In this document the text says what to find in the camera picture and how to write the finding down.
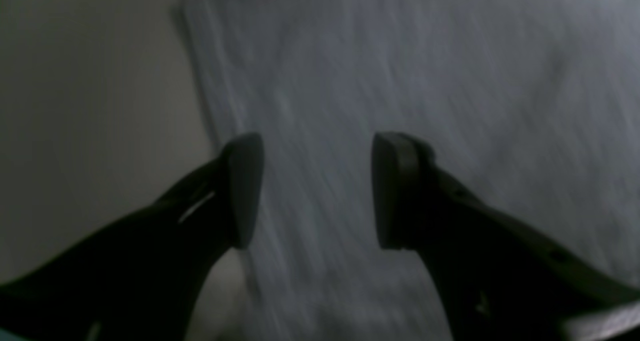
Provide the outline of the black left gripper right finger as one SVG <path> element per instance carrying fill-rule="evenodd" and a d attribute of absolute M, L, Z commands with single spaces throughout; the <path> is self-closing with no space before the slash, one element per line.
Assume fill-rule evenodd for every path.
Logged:
<path fill-rule="evenodd" d="M 371 149 L 382 249 L 417 252 L 455 341 L 637 341 L 639 291 L 486 205 L 406 133 Z"/>

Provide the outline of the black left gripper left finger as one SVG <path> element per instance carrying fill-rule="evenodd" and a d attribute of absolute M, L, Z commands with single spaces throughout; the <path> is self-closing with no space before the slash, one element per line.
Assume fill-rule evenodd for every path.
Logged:
<path fill-rule="evenodd" d="M 1 286 L 1 332 L 26 341 L 183 341 L 208 273 L 246 249 L 265 147 L 257 133 L 45 265 Z"/>

